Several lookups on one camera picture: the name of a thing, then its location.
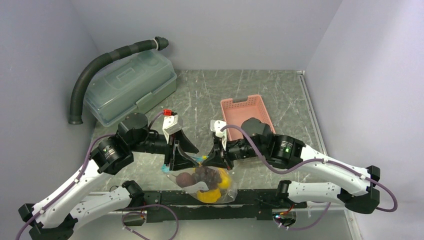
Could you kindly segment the dark red grape bunch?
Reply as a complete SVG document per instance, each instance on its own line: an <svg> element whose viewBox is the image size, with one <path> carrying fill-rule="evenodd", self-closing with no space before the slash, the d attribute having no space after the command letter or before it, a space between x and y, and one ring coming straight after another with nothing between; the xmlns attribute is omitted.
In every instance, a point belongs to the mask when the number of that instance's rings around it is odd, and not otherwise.
<svg viewBox="0 0 424 240"><path fill-rule="evenodd" d="M210 190L217 189L218 183L221 182L219 171L208 166L195 168L192 176L196 179L197 183L205 182Z"/></svg>

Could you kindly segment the yellow mango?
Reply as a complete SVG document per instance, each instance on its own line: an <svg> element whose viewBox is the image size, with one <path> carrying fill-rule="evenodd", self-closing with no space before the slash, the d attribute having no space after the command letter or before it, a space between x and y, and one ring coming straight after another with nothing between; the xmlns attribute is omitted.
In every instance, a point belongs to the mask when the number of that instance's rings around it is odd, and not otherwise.
<svg viewBox="0 0 424 240"><path fill-rule="evenodd" d="M216 203L221 198L221 191L219 189L211 189L208 191L199 190L196 197L199 201L207 204Z"/></svg>

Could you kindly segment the pink plastic basket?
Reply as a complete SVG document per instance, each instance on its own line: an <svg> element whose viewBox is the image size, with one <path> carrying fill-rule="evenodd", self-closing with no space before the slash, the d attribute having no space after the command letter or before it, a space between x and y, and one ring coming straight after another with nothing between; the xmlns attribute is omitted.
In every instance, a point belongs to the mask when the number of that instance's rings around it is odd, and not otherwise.
<svg viewBox="0 0 424 240"><path fill-rule="evenodd" d="M227 98L220 101L222 116L229 125L242 127L242 124L255 118L269 126L270 131L275 133L273 123L267 111L263 98L259 94L249 95L244 98Z"/></svg>

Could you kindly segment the clear zip top bag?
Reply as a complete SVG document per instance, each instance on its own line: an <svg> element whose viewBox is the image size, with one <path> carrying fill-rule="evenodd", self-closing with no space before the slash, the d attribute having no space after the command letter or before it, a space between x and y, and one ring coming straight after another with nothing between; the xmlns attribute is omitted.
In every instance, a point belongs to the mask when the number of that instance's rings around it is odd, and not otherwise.
<svg viewBox="0 0 424 240"><path fill-rule="evenodd" d="M193 158L199 166L170 170L170 167L164 164L161 170L169 180L202 203L233 202L237 197L238 189L229 171L219 167L203 166L206 156L193 156Z"/></svg>

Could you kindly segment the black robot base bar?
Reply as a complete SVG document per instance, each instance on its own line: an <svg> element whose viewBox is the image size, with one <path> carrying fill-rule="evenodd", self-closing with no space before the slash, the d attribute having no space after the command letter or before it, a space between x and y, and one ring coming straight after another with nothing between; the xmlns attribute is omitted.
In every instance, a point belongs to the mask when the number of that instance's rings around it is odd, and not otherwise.
<svg viewBox="0 0 424 240"><path fill-rule="evenodd" d="M278 210L292 205L277 198L275 189L240 189L230 203L203 203L182 190L145 191L144 202L123 208L140 211L141 206L160 204L169 207L179 220L273 219Z"/></svg>

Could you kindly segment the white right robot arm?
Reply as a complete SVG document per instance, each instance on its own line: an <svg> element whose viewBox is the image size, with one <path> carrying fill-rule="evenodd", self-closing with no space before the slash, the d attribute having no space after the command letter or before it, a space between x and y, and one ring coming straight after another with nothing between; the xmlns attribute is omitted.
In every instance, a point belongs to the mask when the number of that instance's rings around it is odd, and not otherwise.
<svg viewBox="0 0 424 240"><path fill-rule="evenodd" d="M213 147L202 162L204 166L232 170L234 161L258 157L273 173L304 171L324 180L280 181L275 200L282 208L310 201L340 204L360 214L371 214L378 209L380 192L375 186L380 169L376 166L356 167L336 160L299 139L274 133L268 124L254 117L241 126L212 120L210 130Z"/></svg>

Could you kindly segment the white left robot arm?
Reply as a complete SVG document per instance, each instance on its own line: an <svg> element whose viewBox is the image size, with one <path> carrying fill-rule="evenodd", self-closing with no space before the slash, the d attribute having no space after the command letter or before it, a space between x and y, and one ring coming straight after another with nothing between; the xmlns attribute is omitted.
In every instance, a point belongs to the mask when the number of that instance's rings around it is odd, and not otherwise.
<svg viewBox="0 0 424 240"><path fill-rule="evenodd" d="M83 225L119 209L137 210L145 204L145 194L134 181L125 181L109 194L90 201L84 198L134 161L134 153L159 154L165 165L180 170L189 153L198 148L187 138L178 114L163 110L162 133L142 113L131 113L118 124L115 134L94 140L83 165L58 189L38 203L26 203L18 212L23 228L33 240L67 240Z"/></svg>

